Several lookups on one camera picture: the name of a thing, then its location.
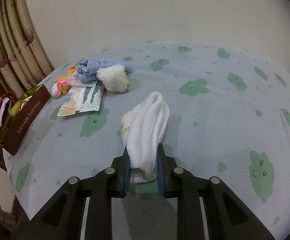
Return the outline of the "white towel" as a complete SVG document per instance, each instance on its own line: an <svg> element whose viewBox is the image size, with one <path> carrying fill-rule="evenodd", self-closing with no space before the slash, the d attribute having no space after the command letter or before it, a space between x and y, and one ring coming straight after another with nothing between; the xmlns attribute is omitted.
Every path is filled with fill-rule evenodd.
<svg viewBox="0 0 290 240"><path fill-rule="evenodd" d="M149 183L157 177L157 148L170 109L160 92L152 92L121 118L121 136L130 158L131 182Z"/></svg>

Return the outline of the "white fluffy plush cloth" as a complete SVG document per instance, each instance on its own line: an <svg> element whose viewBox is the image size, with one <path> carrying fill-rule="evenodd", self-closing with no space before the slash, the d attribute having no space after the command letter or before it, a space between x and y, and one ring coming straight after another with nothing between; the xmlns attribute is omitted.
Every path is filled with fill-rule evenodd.
<svg viewBox="0 0 290 240"><path fill-rule="evenodd" d="M112 93L123 93L129 86L125 68L121 64L99 69L97 78L103 83L106 90Z"/></svg>

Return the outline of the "light blue towel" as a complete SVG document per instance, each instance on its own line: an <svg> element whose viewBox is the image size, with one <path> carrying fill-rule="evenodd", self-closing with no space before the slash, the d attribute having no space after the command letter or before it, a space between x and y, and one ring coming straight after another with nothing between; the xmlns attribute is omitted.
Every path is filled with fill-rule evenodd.
<svg viewBox="0 0 290 240"><path fill-rule="evenodd" d="M90 81L97 80L97 71L101 68L108 68L114 65L124 66L124 70L129 72L131 66L123 60L110 60L110 59L92 59L88 58L78 64L76 71L79 80L82 83L88 83Z"/></svg>

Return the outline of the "green white wipes packet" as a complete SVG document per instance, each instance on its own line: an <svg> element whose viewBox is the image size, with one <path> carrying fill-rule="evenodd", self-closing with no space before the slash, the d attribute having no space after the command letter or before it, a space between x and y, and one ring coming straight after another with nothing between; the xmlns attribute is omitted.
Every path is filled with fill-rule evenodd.
<svg viewBox="0 0 290 240"><path fill-rule="evenodd" d="M57 116L70 116L78 113L97 112L101 108L104 85L97 82L92 86L73 86L66 94Z"/></svg>

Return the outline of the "blue green-patterned bedsheet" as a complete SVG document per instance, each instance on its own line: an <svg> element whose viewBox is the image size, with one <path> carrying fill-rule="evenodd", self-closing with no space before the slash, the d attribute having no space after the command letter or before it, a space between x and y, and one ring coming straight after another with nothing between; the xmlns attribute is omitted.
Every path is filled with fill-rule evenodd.
<svg viewBox="0 0 290 240"><path fill-rule="evenodd" d="M124 60L129 89L105 93L96 113L57 115L50 99L16 155L4 160L20 205L32 218L72 176L107 168L124 150L121 117L158 91L170 108L168 156L201 178L217 176L276 239L290 234L290 74L234 47L193 42L110 48L91 59Z"/></svg>

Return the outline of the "orange plush toy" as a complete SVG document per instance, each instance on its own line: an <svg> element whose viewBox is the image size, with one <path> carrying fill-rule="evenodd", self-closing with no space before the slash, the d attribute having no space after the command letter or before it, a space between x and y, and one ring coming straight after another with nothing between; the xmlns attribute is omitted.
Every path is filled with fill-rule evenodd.
<svg viewBox="0 0 290 240"><path fill-rule="evenodd" d="M76 68L76 66L71 67L65 76L56 79L56 82L51 87L51 95L54 98L59 98L69 92L72 87L70 82L74 80L72 74L76 71Z"/></svg>

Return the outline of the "red gold toffee tin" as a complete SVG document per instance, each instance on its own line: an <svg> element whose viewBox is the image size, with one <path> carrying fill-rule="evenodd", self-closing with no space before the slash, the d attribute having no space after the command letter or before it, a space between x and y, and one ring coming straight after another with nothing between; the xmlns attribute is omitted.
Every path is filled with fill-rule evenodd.
<svg viewBox="0 0 290 240"><path fill-rule="evenodd" d="M0 146L15 155L31 124L50 99L45 85L26 91L11 107L4 126L0 129Z"/></svg>

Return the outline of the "pink ribbon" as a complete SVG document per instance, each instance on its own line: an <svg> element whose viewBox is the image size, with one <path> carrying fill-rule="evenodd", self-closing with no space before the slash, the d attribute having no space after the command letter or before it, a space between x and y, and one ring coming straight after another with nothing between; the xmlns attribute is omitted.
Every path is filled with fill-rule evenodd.
<svg viewBox="0 0 290 240"><path fill-rule="evenodd" d="M58 81L52 87L52 95L55 98L59 98L62 95L66 95L71 87L72 86L67 84L67 81L58 79Z"/></svg>

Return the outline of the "beige patterned curtain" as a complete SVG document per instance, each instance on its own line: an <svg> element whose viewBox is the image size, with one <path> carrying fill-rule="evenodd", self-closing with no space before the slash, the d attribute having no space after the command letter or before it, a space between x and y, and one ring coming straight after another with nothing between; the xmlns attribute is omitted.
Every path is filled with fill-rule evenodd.
<svg viewBox="0 0 290 240"><path fill-rule="evenodd" d="M17 97L52 72L26 0L0 0L0 83Z"/></svg>

